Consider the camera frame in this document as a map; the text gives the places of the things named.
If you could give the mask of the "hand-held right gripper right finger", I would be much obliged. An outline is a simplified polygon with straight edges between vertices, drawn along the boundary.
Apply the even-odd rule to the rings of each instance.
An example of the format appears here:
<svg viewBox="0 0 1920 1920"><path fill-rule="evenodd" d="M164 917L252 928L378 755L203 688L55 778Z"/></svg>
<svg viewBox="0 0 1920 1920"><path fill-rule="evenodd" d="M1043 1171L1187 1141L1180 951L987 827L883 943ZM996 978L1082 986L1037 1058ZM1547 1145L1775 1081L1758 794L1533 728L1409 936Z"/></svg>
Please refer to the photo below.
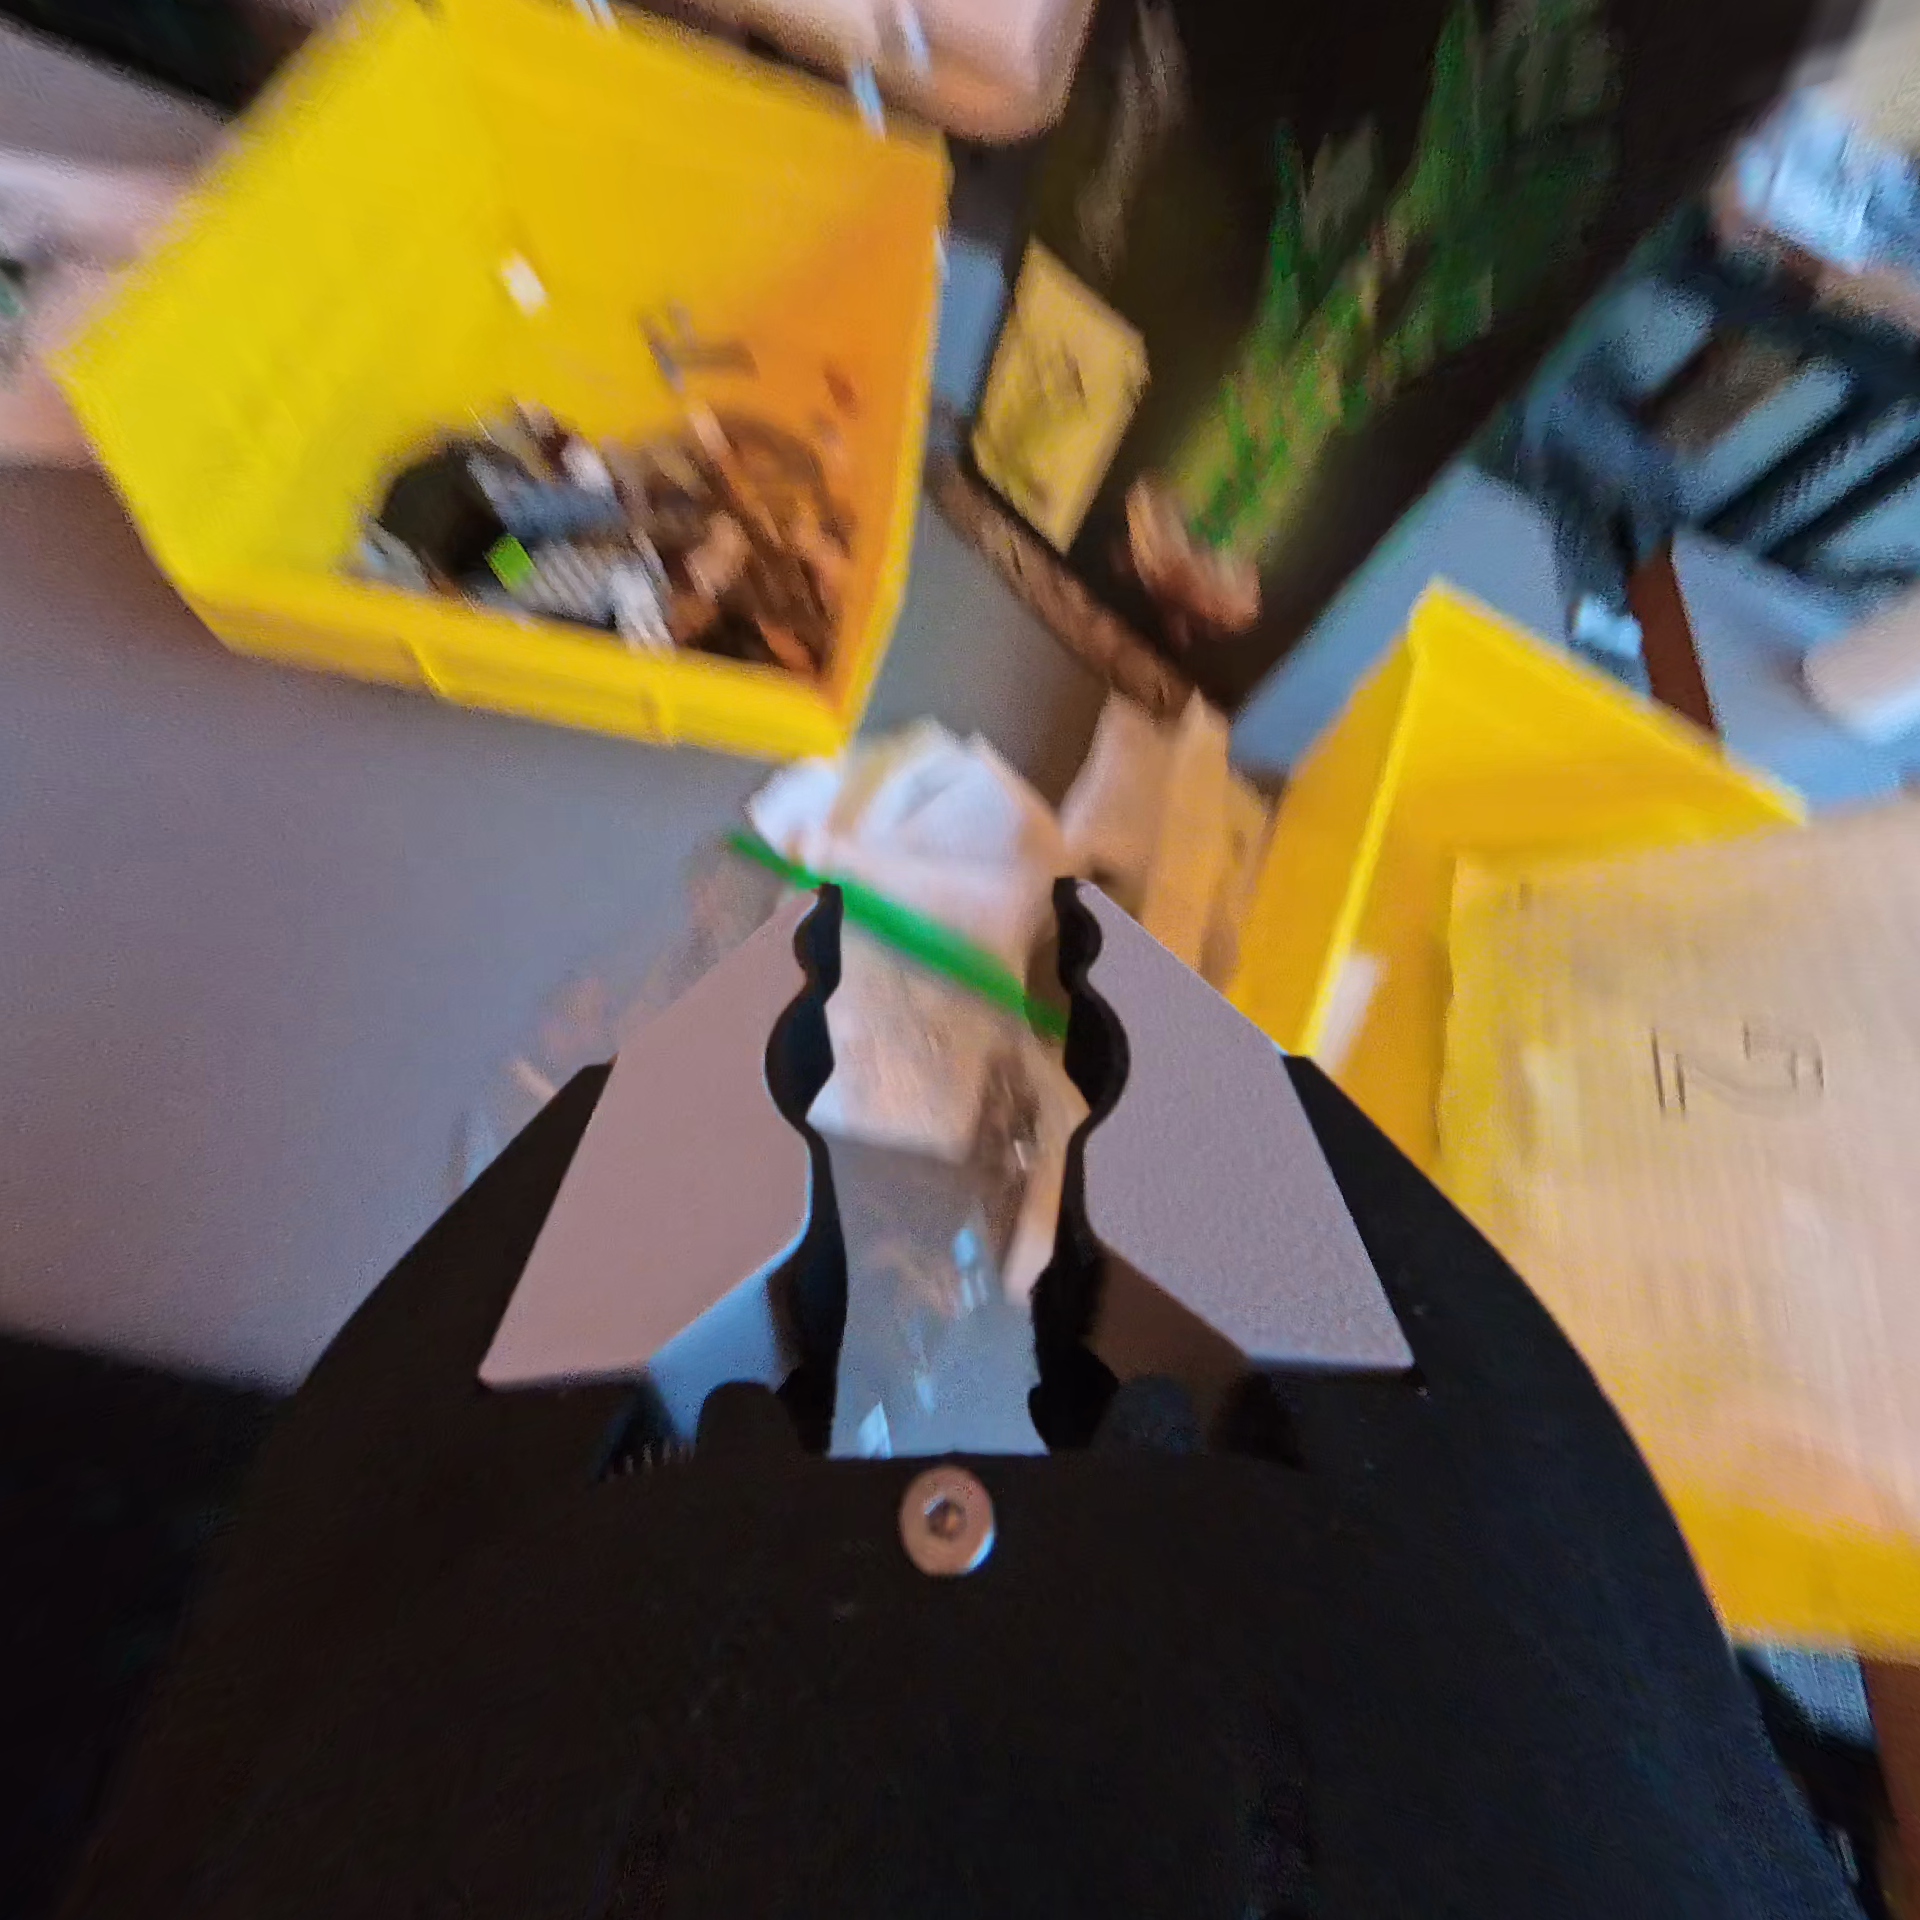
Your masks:
<svg viewBox="0 0 1920 1920"><path fill-rule="evenodd" d="M1082 1114L1031 1286L1043 1449L1090 1449L1133 1383L1234 1441L1278 1378L1413 1378L1290 1051L1090 874L1054 886L1054 975Z"/></svg>

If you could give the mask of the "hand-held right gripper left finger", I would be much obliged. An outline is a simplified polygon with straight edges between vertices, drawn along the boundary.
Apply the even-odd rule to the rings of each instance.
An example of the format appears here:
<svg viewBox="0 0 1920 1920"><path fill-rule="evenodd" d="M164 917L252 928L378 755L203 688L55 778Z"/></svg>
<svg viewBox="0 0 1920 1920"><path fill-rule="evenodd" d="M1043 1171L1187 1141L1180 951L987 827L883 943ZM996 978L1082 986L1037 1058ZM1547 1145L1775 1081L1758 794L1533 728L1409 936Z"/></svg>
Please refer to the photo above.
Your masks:
<svg viewBox="0 0 1920 1920"><path fill-rule="evenodd" d="M490 1393L633 1383L695 1431L717 1383L831 1425L843 1214L806 1104L831 1081L843 889L804 889L645 1011L478 1357Z"/></svg>

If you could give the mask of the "clear plastic bag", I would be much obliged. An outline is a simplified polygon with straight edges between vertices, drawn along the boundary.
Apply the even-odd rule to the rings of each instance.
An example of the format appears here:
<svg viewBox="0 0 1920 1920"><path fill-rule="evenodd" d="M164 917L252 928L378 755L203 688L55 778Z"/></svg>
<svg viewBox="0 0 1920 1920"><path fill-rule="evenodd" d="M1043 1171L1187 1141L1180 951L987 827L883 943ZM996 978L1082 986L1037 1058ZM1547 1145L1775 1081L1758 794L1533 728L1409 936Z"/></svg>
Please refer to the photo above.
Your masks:
<svg viewBox="0 0 1920 1920"><path fill-rule="evenodd" d="M756 838L732 838L732 851L766 874L779 874L779 899L831 886L779 861ZM804 1449L863 1456L863 1462L1043 1456L1037 1333L1031 1333L1031 1299L1010 1286L1012 1218L1023 1202L1037 1192L1037 1171L1012 1163L1012 1128L987 1141L979 1121L963 1121L963 1155L937 1155L923 1145L853 1141L853 1121L831 1114L831 1104L853 1091L860 1041L870 1035L863 994L879 986L870 963L879 951L898 975L923 975L933 986L956 986L964 1009L987 1011L987 1066L1012 1066L1012 1096L1037 1091L1031 1081L1037 1022L1060 1030L1060 1009L1031 1000L1031 986L996 975L987 951L943 936L937 928L910 928L883 899L843 899L843 975L831 994L831 1081L806 1104L806 1121L831 1145L831 1183L843 1218L843 1344L831 1378L831 1425Z"/></svg>

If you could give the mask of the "pile of toy bricks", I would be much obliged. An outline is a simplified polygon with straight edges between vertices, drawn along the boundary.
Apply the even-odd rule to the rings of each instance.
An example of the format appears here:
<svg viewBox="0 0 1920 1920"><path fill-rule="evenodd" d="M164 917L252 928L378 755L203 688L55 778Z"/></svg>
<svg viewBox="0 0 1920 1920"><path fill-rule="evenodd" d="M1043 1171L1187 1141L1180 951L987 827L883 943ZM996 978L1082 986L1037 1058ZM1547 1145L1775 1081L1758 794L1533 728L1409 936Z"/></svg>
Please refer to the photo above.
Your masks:
<svg viewBox="0 0 1920 1920"><path fill-rule="evenodd" d="M639 655L732 655L820 680L853 613L853 410L804 427L695 397L639 440L543 405L437 431L367 497L347 575L619 640Z"/></svg>

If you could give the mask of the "yellow plastic parts bin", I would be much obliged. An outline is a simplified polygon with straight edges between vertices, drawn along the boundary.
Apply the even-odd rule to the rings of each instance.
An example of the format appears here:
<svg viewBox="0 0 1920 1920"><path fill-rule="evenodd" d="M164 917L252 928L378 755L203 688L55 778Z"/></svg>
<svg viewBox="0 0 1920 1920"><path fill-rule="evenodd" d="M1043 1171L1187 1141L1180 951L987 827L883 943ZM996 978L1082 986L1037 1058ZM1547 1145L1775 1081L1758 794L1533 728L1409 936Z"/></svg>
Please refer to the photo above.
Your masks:
<svg viewBox="0 0 1920 1920"><path fill-rule="evenodd" d="M1735 1629L1911 1665L1911 794L1805 821L1436 581L1284 778L1234 1009L1523 1266Z"/></svg>
<svg viewBox="0 0 1920 1920"><path fill-rule="evenodd" d="M243 655L717 755L835 755L910 571L943 134L695 25L347 3L243 118L157 256L55 346L153 563ZM521 317L503 258L546 306ZM491 405L676 417L645 319L740 344L727 410L853 410L853 613L820 680L357 581L382 480Z"/></svg>

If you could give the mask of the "grey desk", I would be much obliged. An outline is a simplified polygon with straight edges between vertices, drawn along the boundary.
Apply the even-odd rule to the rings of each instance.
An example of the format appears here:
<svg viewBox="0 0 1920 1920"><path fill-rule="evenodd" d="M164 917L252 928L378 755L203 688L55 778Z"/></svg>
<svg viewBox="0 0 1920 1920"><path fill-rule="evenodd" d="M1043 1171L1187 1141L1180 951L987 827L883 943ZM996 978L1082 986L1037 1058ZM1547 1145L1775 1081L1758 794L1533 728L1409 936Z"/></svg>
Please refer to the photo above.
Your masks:
<svg viewBox="0 0 1920 1920"><path fill-rule="evenodd" d="M1060 786L1094 680L923 504L863 728ZM106 463L5 474L5 1333L305 1378L453 1114L773 760L223 653Z"/></svg>

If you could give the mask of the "crumpled white paper bag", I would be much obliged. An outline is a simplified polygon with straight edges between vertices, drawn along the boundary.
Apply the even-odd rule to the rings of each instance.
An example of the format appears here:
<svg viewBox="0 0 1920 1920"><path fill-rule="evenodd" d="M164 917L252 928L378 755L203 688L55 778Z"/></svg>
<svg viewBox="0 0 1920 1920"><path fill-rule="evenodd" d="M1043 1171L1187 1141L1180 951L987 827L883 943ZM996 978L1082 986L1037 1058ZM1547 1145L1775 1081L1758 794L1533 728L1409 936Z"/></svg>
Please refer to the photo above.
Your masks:
<svg viewBox="0 0 1920 1920"><path fill-rule="evenodd" d="M910 928L1031 978L1052 943L1052 889L1103 886L1164 951L1227 986L1268 851L1268 794L1227 769L1227 713L1201 691L1150 717L1111 691L1060 803L987 734L910 717L835 760L795 760L748 803L779 861L883 899Z"/></svg>

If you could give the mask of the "black metal rack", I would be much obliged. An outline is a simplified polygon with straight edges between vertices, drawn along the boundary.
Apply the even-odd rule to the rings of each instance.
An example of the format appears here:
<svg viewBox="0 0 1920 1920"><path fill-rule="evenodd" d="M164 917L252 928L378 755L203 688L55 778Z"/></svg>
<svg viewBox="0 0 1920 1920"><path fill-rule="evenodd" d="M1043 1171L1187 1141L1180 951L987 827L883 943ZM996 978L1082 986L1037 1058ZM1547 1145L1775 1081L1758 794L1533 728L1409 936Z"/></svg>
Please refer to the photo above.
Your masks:
<svg viewBox="0 0 1920 1920"><path fill-rule="evenodd" d="M1911 270L1839 270L1683 208L1483 440L1547 522L1566 627L1630 655L1630 571L1671 533L1775 563L1846 613L1911 581Z"/></svg>

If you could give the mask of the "black toy set box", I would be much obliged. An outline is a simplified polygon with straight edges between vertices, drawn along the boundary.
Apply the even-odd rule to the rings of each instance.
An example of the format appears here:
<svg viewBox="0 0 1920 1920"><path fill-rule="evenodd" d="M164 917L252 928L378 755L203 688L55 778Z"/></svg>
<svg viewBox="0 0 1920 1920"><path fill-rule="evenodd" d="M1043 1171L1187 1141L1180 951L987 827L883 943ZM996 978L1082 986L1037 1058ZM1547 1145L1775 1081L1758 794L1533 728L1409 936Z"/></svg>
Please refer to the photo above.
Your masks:
<svg viewBox="0 0 1920 1920"><path fill-rule="evenodd" d="M963 431L1067 653L1221 713L1807 63L1805 0L1094 3Z"/></svg>

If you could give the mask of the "wooden clipboard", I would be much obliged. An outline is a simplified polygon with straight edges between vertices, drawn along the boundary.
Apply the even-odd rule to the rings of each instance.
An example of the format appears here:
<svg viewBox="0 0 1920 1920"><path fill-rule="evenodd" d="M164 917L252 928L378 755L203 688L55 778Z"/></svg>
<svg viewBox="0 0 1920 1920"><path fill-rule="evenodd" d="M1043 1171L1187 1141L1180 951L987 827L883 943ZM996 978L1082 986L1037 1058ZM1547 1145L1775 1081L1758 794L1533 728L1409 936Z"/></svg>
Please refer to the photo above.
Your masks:
<svg viewBox="0 0 1920 1920"><path fill-rule="evenodd" d="M697 0L695 15L818 77L870 77L933 133L1023 146L1060 118L1094 0Z"/></svg>

